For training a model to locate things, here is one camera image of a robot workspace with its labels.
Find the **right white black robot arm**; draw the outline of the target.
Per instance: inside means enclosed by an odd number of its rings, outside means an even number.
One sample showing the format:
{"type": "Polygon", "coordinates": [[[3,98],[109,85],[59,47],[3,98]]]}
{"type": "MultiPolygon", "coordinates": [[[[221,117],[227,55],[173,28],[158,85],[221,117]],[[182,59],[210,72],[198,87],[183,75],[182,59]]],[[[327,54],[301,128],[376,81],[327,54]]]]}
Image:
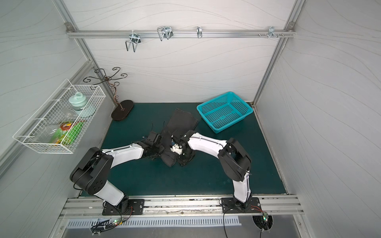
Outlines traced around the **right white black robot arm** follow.
{"type": "Polygon", "coordinates": [[[195,131],[171,136],[171,151],[178,155],[181,166],[192,160],[197,151],[217,158],[225,174],[233,181],[233,199],[246,208],[252,200],[250,169],[252,160],[243,146],[234,138],[218,140],[195,131]]]}

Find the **dark grey long pants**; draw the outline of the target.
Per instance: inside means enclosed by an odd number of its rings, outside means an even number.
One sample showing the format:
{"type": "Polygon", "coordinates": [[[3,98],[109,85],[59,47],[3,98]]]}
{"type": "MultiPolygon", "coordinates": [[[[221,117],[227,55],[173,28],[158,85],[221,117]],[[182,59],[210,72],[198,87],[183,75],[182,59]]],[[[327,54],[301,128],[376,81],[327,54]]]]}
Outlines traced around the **dark grey long pants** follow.
{"type": "Polygon", "coordinates": [[[171,151],[172,136],[178,139],[188,131],[193,131],[197,124],[198,120],[190,112],[178,108],[174,111],[169,122],[160,133],[162,136],[160,142],[164,146],[160,158],[167,166],[172,167],[179,158],[179,154],[171,151]]]}

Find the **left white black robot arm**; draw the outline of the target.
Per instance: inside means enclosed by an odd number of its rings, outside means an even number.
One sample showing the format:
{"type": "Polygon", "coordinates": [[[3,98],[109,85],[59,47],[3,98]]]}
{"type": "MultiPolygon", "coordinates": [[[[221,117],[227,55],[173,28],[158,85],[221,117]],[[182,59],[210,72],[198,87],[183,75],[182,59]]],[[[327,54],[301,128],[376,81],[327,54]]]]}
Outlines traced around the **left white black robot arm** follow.
{"type": "Polygon", "coordinates": [[[74,186],[89,195],[95,195],[113,206],[118,206],[125,194],[108,181],[112,168],[145,157],[156,158],[164,151],[164,146],[150,142],[137,142],[128,146],[100,150],[90,148],[70,175],[74,186]]]}

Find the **teal plastic basket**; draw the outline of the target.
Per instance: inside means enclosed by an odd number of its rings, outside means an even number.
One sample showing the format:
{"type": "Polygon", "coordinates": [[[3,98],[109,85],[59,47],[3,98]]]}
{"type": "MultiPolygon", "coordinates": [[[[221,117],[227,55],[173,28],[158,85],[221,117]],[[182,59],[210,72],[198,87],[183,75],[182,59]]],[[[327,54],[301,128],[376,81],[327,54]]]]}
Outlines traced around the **teal plastic basket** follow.
{"type": "Polygon", "coordinates": [[[253,108],[233,92],[224,93],[196,107],[214,133],[220,133],[253,113],[253,108]]]}

